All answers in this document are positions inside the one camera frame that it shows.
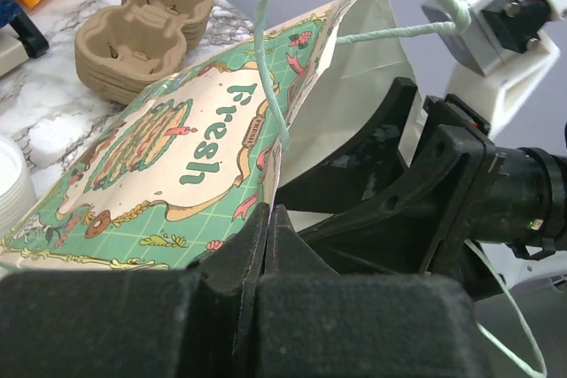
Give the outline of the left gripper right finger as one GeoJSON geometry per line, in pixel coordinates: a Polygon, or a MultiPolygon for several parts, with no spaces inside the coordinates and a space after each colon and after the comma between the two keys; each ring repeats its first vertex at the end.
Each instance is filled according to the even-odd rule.
{"type": "Polygon", "coordinates": [[[264,255],[264,275],[338,275],[295,231],[286,208],[271,213],[264,255]]]}

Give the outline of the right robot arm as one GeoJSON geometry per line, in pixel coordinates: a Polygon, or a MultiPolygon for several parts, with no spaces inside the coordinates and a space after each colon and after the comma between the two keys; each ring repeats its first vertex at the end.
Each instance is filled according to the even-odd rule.
{"type": "Polygon", "coordinates": [[[434,274],[476,300],[566,280],[566,160],[510,149],[471,102],[319,81],[276,201],[342,274],[434,274]]]}

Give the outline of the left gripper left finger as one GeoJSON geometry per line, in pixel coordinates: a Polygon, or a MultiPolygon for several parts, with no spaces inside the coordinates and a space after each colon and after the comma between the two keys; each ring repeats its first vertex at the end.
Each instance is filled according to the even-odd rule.
{"type": "Polygon", "coordinates": [[[222,246],[195,258],[188,270],[200,272],[218,294],[252,297],[262,271],[270,220],[270,206],[257,204],[243,227],[222,246]]]}

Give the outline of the green Fresh paper bag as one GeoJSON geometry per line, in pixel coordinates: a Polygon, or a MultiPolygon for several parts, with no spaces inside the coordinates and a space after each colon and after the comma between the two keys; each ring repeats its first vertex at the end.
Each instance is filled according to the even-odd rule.
{"type": "Polygon", "coordinates": [[[434,274],[264,275],[218,294],[187,266],[280,188],[298,101],[319,81],[443,98],[441,37],[471,23],[431,0],[335,0],[150,84],[1,240],[4,377],[488,377],[470,296],[434,274]]]}

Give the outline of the stack of white plastic lids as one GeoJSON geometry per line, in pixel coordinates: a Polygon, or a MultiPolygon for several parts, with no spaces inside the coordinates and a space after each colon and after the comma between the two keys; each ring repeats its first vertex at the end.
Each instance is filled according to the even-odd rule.
{"type": "Polygon", "coordinates": [[[35,204],[36,194],[20,147],[3,135],[0,171],[1,236],[6,236],[35,204]]]}

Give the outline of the beige three-tier shelf rack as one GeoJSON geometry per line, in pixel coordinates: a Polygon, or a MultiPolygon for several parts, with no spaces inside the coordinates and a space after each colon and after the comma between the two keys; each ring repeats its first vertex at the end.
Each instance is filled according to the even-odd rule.
{"type": "Polygon", "coordinates": [[[30,58],[43,56],[50,45],[17,0],[1,0],[1,76],[30,58]]]}

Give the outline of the cardboard cup carrier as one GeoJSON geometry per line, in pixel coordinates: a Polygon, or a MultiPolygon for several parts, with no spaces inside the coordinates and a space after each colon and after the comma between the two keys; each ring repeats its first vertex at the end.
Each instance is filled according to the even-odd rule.
{"type": "Polygon", "coordinates": [[[198,47],[214,0],[121,0],[77,31],[75,68],[98,95],[129,104],[147,86],[179,71],[198,47]]]}

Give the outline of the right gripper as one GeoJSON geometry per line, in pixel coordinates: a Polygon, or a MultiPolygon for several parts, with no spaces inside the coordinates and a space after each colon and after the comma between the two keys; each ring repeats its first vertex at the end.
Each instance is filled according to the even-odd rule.
{"type": "Polygon", "coordinates": [[[300,237],[341,274],[451,274],[464,240],[506,245],[521,260],[565,251],[566,159],[497,147],[487,121],[454,95],[426,98],[421,153],[387,187],[416,93],[394,78],[357,133],[277,190],[289,211],[339,213],[300,237]]]}

